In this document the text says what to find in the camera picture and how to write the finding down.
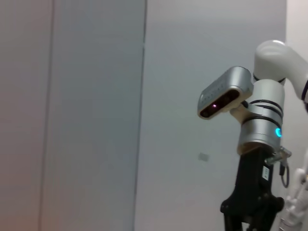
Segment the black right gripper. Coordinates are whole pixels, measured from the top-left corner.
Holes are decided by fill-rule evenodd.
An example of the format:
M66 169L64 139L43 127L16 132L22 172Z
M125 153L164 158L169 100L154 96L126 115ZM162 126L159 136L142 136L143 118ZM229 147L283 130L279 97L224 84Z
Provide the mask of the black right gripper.
M283 199L271 192L273 166L265 163L269 157L264 147L241 155L234 190L221 205L225 231L242 231L243 217L252 217L250 231L270 231L282 211Z

